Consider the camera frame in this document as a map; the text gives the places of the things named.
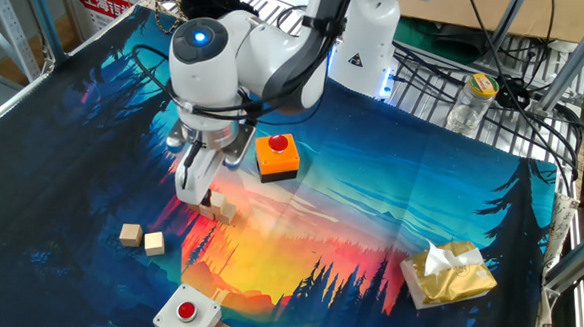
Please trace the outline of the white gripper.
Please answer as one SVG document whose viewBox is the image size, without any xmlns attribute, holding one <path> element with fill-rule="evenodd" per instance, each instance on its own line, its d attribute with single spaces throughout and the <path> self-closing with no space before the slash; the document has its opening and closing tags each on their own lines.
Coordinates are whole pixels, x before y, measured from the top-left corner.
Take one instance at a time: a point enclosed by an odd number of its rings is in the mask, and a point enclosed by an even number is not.
<svg viewBox="0 0 584 327">
<path fill-rule="evenodd" d="M 211 206 L 212 191 L 209 189 L 225 155 L 220 150 L 200 148 L 189 167 L 185 166 L 192 148 L 184 152 L 175 172 L 175 191 L 180 201 L 192 205 Z"/>
</svg>

